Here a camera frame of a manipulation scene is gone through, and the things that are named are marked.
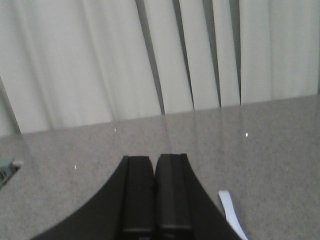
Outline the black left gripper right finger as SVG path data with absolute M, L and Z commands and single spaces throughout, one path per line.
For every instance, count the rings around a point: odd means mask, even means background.
M 155 169 L 159 240 L 238 240 L 182 154 L 161 154 Z

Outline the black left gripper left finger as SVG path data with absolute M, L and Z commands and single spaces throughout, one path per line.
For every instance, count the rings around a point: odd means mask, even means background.
M 124 156 L 102 188 L 36 240 L 151 240 L 155 236 L 154 172 L 147 156 Z

